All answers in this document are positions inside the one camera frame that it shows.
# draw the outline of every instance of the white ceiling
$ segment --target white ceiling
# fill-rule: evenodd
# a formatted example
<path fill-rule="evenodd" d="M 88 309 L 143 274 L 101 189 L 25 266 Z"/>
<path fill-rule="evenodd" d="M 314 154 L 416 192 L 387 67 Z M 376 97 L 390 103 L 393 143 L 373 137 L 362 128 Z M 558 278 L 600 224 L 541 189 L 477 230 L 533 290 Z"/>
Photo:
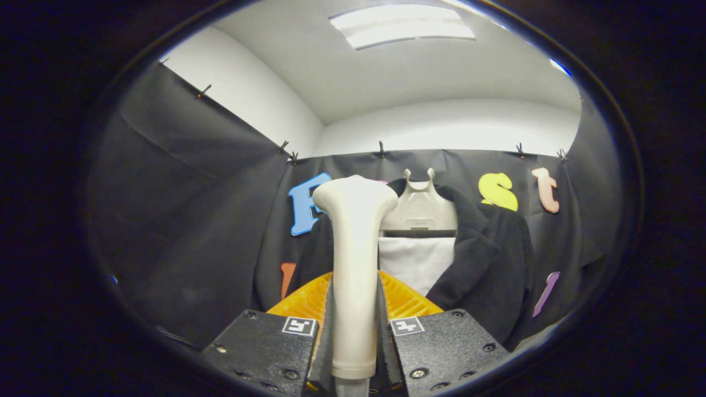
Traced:
<path fill-rule="evenodd" d="M 331 124 L 418 102 L 504 98 L 576 113 L 571 79 L 522 38 L 455 8 L 475 41 L 425 39 L 352 49 L 328 18 L 404 0 L 262 0 L 215 26 L 242 43 Z M 453 8 L 437 0 L 413 0 Z"/>

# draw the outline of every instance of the white plastic handle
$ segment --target white plastic handle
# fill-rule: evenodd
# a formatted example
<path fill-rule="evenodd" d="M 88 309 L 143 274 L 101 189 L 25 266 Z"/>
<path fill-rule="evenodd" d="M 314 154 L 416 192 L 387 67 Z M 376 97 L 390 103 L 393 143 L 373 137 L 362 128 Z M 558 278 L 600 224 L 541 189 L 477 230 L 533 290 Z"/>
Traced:
<path fill-rule="evenodd" d="M 319 186 L 313 202 L 333 226 L 334 377 L 366 379 L 375 374 L 378 230 L 397 205 L 397 194 L 359 175 Z"/>

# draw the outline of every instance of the white towel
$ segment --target white towel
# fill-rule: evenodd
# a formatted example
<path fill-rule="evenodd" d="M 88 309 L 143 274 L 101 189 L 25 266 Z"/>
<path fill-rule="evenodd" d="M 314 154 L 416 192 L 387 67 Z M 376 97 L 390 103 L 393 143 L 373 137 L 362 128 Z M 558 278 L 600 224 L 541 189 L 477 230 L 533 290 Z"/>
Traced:
<path fill-rule="evenodd" d="M 426 296 L 453 262 L 454 237 L 379 237 L 380 270 Z"/>

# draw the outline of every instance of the plastic hanger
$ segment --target plastic hanger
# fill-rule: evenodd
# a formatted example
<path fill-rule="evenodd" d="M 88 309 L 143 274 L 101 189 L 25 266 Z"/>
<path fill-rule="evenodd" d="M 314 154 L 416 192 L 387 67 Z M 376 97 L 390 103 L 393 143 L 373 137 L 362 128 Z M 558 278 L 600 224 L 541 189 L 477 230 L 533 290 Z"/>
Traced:
<path fill-rule="evenodd" d="M 429 181 L 412 182 L 405 170 L 405 192 L 397 207 L 383 218 L 380 236 L 384 237 L 455 237 L 458 229 L 456 208 L 452 201 L 439 196 L 434 188 L 434 170 L 426 171 Z"/>

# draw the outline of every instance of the black jacket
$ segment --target black jacket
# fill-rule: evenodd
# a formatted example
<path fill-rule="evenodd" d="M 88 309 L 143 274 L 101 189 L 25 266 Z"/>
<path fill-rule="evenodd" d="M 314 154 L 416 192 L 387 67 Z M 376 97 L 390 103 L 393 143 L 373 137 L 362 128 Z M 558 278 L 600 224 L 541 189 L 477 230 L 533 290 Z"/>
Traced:
<path fill-rule="evenodd" d="M 406 181 L 388 184 L 398 196 Z M 534 252 L 525 219 L 502 207 L 473 203 L 458 190 L 437 186 L 458 216 L 454 261 L 427 298 L 444 310 L 463 308 L 498 342 L 513 349 L 521 340 L 515 325 L 531 316 Z M 333 229 L 322 215 L 297 261 L 289 292 L 333 270 Z"/>

